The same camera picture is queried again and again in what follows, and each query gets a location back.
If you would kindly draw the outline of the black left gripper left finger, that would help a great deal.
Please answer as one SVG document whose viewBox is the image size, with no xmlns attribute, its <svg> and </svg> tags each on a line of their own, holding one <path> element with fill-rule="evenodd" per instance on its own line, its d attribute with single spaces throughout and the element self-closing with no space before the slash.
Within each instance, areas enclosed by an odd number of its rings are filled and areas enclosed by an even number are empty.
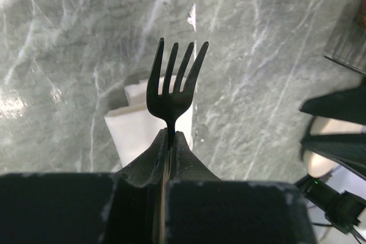
<svg viewBox="0 0 366 244">
<path fill-rule="evenodd" d="M 159 243 L 166 130 L 117 173 L 1 176 L 2 243 Z"/>
</svg>

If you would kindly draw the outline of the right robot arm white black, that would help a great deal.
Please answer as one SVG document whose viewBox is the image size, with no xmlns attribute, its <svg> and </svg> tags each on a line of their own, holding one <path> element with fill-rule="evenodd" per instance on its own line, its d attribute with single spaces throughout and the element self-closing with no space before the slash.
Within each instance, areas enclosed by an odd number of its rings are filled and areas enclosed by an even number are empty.
<svg viewBox="0 0 366 244">
<path fill-rule="evenodd" d="M 327 185 L 341 166 L 365 180 L 365 80 L 358 86 L 306 100 L 302 113 L 313 116 L 301 140 L 308 174 L 296 182 L 302 195 L 324 212 L 332 227 L 365 240 L 365 198 Z"/>
</svg>

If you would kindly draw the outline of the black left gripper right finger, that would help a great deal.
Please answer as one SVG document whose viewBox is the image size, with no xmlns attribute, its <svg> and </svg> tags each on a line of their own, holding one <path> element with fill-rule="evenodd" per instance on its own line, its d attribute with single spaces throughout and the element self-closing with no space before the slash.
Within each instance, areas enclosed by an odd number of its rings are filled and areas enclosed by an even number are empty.
<svg viewBox="0 0 366 244">
<path fill-rule="evenodd" d="M 188 180 L 195 155 L 177 132 L 175 179 L 166 184 L 165 243 L 316 243 L 295 185 L 276 181 Z"/>
</svg>

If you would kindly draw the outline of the black fork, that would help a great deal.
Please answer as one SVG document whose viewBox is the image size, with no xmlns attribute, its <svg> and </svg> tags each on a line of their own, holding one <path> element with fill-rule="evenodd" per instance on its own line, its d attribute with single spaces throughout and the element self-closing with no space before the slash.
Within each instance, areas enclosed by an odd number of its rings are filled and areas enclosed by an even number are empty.
<svg viewBox="0 0 366 244">
<path fill-rule="evenodd" d="M 161 38 L 159 40 L 146 88 L 146 103 L 151 115 L 166 122 L 169 146 L 171 146 L 174 141 L 176 121 L 189 109 L 193 102 L 198 75 L 208 47 L 208 41 L 202 44 L 188 76 L 184 78 L 184 73 L 194 50 L 194 43 L 191 42 L 186 49 L 176 78 L 172 81 L 173 69 L 178 53 L 178 43 L 174 43 L 164 75 L 162 92 L 159 93 L 158 88 L 164 54 L 164 39 Z"/>
</svg>

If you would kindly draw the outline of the white cloth napkin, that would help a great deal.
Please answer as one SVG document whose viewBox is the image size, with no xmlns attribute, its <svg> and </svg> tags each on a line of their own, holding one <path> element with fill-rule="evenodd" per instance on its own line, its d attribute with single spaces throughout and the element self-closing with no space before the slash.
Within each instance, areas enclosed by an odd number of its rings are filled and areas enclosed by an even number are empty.
<svg viewBox="0 0 366 244">
<path fill-rule="evenodd" d="M 134 161 L 152 144 L 165 121 L 150 114 L 146 105 L 147 80 L 124 88 L 126 107 L 110 110 L 105 122 L 123 167 Z"/>
</svg>

